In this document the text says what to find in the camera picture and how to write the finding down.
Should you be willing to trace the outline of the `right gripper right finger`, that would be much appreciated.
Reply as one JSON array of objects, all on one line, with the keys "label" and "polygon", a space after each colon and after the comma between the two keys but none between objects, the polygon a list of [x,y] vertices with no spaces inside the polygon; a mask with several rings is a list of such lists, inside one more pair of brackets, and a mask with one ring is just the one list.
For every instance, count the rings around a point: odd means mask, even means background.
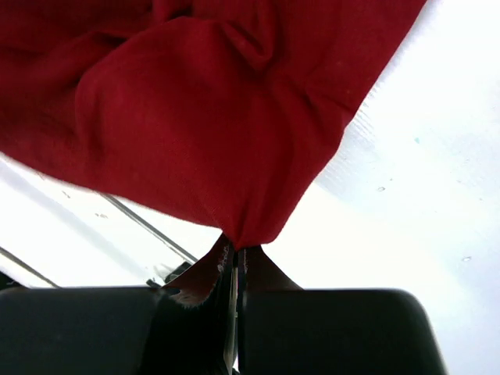
[{"label": "right gripper right finger", "polygon": [[243,374],[444,374],[427,314],[399,289],[306,290],[261,248],[238,260]]}]

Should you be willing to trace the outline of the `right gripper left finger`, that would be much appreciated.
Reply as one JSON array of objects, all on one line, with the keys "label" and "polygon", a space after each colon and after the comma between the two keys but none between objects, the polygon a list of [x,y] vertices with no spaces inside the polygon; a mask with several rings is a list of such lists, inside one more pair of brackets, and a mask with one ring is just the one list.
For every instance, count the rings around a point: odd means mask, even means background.
[{"label": "right gripper left finger", "polygon": [[1,293],[4,374],[228,374],[234,361],[230,249],[164,287]]}]

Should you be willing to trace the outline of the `red t shirt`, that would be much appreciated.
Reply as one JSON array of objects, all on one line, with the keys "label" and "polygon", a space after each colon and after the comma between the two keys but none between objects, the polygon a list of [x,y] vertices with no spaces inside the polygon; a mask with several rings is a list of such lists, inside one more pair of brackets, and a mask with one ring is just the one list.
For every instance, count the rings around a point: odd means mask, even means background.
[{"label": "red t shirt", "polygon": [[4,1],[1,150],[273,241],[421,1]]}]

